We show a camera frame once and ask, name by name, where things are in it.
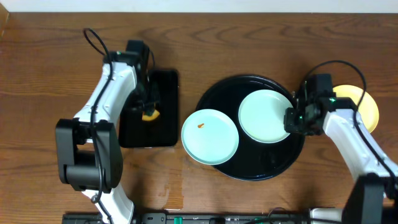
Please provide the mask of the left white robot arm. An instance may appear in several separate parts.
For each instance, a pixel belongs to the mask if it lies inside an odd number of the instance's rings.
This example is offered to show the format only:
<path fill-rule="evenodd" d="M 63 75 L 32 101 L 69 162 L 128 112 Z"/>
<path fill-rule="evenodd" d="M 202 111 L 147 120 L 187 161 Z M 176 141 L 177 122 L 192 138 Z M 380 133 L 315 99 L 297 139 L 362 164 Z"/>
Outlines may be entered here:
<path fill-rule="evenodd" d="M 116 123 L 131 94 L 137 109 L 153 116 L 157 100 L 147 87 L 150 50 L 104 54 L 101 78 L 84 107 L 55 127 L 60 181 L 87 196 L 104 223 L 132 223 L 134 203 L 121 183 L 123 156 Z"/>

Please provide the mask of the black rectangular tray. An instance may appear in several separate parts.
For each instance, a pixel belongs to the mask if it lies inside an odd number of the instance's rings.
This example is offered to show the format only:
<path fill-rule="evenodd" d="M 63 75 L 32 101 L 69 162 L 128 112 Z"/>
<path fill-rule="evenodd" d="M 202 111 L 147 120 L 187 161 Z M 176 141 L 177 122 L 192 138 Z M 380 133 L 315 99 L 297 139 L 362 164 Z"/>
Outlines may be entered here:
<path fill-rule="evenodd" d="M 154 70 L 153 81 L 159 87 L 160 101 L 155 109 L 160 116 L 154 121 L 143 121 L 143 112 L 130 107 L 131 93 L 120 115 L 121 147 L 169 147 L 178 141 L 178 71 Z"/>

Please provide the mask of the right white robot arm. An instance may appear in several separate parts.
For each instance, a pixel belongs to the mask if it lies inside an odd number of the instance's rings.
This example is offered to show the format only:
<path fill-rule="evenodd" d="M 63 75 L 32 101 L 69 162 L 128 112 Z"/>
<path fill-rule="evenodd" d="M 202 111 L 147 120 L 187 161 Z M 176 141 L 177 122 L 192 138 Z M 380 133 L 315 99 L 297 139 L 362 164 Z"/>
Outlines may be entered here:
<path fill-rule="evenodd" d="M 397 164 L 392 162 L 364 126 L 351 98 L 320 97 L 287 108 L 284 128 L 304 136 L 326 134 L 338 148 L 355 185 L 341 212 L 341 223 L 397 223 Z"/>

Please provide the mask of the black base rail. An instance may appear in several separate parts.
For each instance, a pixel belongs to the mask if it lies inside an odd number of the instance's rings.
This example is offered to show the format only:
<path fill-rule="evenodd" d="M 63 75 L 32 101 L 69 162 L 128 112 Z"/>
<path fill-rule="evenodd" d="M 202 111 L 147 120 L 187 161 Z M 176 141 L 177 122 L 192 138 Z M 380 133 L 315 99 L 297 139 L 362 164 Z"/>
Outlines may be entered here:
<path fill-rule="evenodd" d="M 62 224 L 100 224 L 105 223 L 99 213 L 66 213 Z M 255 215 L 182 215 L 165 213 L 145 213 L 134 215 L 130 224 L 309 224 L 309 223 L 341 223 L 334 220 L 312 218 L 309 215 L 273 214 Z"/>

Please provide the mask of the light blue plate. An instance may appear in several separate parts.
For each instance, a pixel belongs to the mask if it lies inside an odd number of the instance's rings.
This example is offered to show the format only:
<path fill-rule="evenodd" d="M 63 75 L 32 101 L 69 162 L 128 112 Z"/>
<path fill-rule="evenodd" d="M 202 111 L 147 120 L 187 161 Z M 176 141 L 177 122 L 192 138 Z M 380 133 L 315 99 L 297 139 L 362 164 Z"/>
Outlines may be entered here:
<path fill-rule="evenodd" d="M 284 116 L 293 105 L 287 97 L 274 90 L 257 90 L 248 94 L 238 109 L 243 131 L 261 143 L 277 143 L 290 134 L 284 129 Z"/>
<path fill-rule="evenodd" d="M 192 159 L 215 166 L 234 156 L 239 146 L 239 133 L 230 117 L 217 110 L 203 109 L 184 121 L 181 140 Z"/>

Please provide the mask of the yellow plate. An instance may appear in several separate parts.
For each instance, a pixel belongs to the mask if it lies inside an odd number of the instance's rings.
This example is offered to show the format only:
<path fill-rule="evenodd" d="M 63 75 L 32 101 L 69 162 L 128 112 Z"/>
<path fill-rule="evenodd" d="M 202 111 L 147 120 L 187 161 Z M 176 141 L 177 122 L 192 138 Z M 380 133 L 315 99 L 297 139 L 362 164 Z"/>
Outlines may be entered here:
<path fill-rule="evenodd" d="M 353 85 L 338 85 L 333 88 L 337 97 L 349 97 L 357 105 L 363 93 L 363 90 Z M 359 106 L 359 113 L 361 114 L 363 123 L 366 129 L 371 133 L 375 130 L 379 122 L 379 108 L 369 93 L 365 93 L 364 98 Z"/>

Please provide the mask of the round black tray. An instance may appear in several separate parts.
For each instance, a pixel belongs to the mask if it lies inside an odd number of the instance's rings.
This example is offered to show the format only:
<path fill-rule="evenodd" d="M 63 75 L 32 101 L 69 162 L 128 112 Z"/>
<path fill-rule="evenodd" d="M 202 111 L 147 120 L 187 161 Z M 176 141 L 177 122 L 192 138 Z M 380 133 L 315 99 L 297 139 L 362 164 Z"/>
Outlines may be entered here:
<path fill-rule="evenodd" d="M 227 115 L 239 133 L 239 145 L 228 161 L 214 165 L 221 173 L 239 180 L 260 181 L 283 173 L 300 155 L 305 137 L 290 134 L 277 143 L 260 143 L 244 133 L 238 121 L 238 108 L 244 97 L 257 90 L 274 90 L 293 106 L 293 96 L 282 85 L 266 77 L 245 74 L 225 78 L 210 87 L 200 98 L 196 110 L 213 109 Z"/>

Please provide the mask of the yellow green sponge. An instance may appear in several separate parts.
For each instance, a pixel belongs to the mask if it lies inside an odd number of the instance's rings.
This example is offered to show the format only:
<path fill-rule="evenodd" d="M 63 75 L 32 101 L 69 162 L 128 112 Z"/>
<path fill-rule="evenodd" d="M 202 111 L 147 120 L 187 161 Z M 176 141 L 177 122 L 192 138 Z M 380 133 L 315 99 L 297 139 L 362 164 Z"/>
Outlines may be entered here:
<path fill-rule="evenodd" d="M 158 110 L 154 110 L 152 112 L 143 112 L 142 113 L 142 120 L 143 121 L 154 121 L 160 116 L 160 112 Z"/>

